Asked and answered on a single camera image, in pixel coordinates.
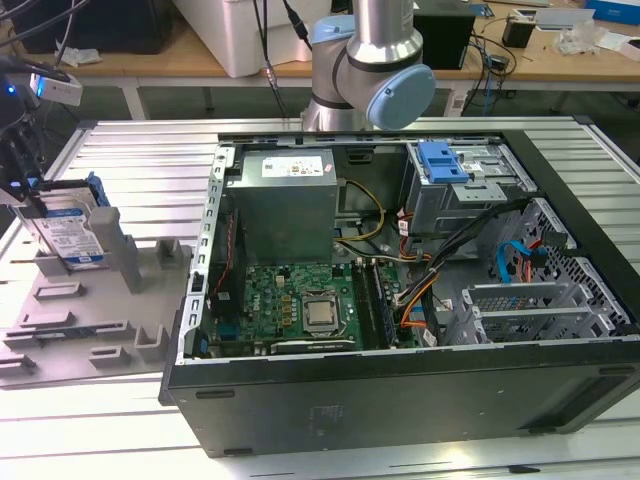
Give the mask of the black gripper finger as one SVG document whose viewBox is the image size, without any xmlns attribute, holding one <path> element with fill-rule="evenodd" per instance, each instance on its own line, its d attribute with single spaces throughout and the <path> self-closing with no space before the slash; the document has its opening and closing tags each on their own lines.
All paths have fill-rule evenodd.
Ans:
<svg viewBox="0 0 640 480">
<path fill-rule="evenodd" d="M 40 178 L 40 147 L 32 134 L 5 130 L 1 134 L 1 202 L 19 205 Z"/>
</svg>

